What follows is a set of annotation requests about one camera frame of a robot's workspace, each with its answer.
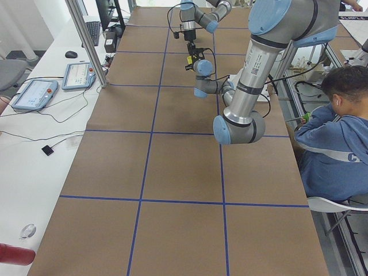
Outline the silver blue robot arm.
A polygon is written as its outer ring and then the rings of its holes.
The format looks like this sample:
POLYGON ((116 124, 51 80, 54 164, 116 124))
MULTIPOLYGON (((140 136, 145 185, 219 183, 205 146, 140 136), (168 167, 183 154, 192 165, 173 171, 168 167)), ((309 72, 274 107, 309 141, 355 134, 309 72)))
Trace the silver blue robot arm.
POLYGON ((229 1, 208 1, 215 10, 210 13, 202 11, 193 1, 181 1, 179 17, 181 19, 181 33, 187 42, 190 55, 195 52, 196 25, 213 34, 219 22, 230 13, 232 4, 229 1))
POLYGON ((202 12, 192 1, 181 2, 181 16, 188 42, 190 63, 186 69, 196 73, 194 94, 204 98, 220 94, 226 104, 213 121, 213 133, 220 144, 258 141, 265 133, 265 121, 254 110, 278 54, 290 43, 295 48, 327 43, 337 34, 339 1, 256 1, 248 18, 251 32, 243 69, 237 83, 221 83, 210 78, 212 63, 200 57, 194 45, 195 25, 214 33, 219 22, 230 13, 230 1, 211 1, 215 10, 202 12))

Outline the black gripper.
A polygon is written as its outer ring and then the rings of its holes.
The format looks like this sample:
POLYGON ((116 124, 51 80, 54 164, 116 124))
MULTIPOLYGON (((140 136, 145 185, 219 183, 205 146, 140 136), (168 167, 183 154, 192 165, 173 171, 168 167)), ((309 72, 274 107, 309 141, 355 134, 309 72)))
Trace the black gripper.
POLYGON ((188 50, 189 56, 191 56, 191 58, 192 58, 193 63, 192 64, 187 63, 187 65, 185 65, 185 69, 186 70, 192 70, 194 68, 194 63, 195 62, 204 59, 204 54, 194 55, 195 50, 196 50, 196 45, 193 42, 188 42, 187 43, 187 50, 188 50))
POLYGON ((196 30, 195 29, 184 30, 183 35, 185 41, 193 43, 194 40, 196 39, 196 30))

